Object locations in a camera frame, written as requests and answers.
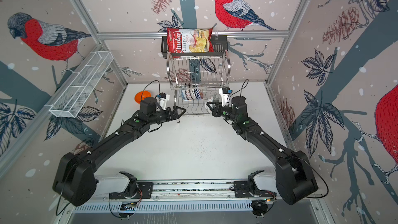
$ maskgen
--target orange bowl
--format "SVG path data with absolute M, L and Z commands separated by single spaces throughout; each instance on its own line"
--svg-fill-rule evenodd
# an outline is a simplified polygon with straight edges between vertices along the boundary
M 148 91 L 144 91 L 144 92 L 139 91 L 134 97 L 135 102 L 137 102 L 138 104 L 141 102 L 141 95 L 142 95 L 142 99 L 145 99 L 147 97 L 151 97 L 150 92 L 148 92 Z

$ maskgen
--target table surface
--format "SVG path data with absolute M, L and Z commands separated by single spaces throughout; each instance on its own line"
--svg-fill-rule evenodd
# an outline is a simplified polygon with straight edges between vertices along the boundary
M 146 84 L 129 84 L 115 117 L 110 133 L 119 128 L 139 109 L 134 96 Z M 231 83 L 235 92 L 241 83 Z M 158 93 L 157 83 L 148 86 L 152 96 Z M 167 107 L 172 107 L 174 93 L 168 83 L 160 84 L 160 92 L 170 94 Z M 276 141 L 286 146 L 275 113 L 263 83 L 249 83 L 243 89 L 249 116 Z M 145 133 L 109 158 L 96 174 L 126 171 L 138 180 L 243 179 L 259 169 L 272 171 L 271 161 L 253 144 L 236 135 L 222 117 L 211 115 L 182 116 L 177 121 L 163 123 L 162 128 Z

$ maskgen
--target gray floor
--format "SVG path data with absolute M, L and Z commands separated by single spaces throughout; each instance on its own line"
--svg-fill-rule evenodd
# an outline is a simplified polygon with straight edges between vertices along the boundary
M 135 214 L 129 220 L 120 220 L 111 213 L 106 214 L 74 214 L 69 224 L 266 224 L 294 223 L 317 224 L 309 200 L 301 200 L 293 206 L 278 201 L 264 218 L 256 217 L 251 212 L 181 212 L 162 214 Z

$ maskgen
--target red bird illustration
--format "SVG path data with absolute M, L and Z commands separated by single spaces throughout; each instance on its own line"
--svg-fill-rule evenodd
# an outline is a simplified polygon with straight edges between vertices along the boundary
M 250 4 L 243 0 L 214 0 L 217 18 L 225 24 L 226 29 L 260 25 L 269 30 L 276 30 L 264 23 L 251 9 Z
M 391 173 L 398 171 L 398 85 L 384 95 L 377 103 L 375 119 L 376 135 L 363 132 L 358 122 L 353 123 L 357 124 L 361 131 L 359 142 L 362 141 L 363 135 L 374 138 L 384 146 L 386 151 L 394 159 L 395 166 L 389 172 L 385 172 L 378 164 L 373 165 L 379 168 L 386 176 L 386 180 L 382 182 L 384 184 L 389 184 L 388 177 Z
M 86 37 L 91 37 L 90 34 L 62 25 L 42 22 L 22 12 L 12 15 L 7 24 L 12 37 L 20 37 L 39 56 L 52 61 L 65 61 L 67 67 L 61 75 L 71 71 L 68 69 L 68 59 L 74 53 L 79 54 L 77 47 L 80 42 Z

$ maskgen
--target red and white chip bag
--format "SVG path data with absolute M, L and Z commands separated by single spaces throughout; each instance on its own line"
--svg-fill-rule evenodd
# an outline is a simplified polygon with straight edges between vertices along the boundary
M 171 53 L 214 52 L 210 42 L 213 28 L 174 29 L 167 28 L 167 45 Z

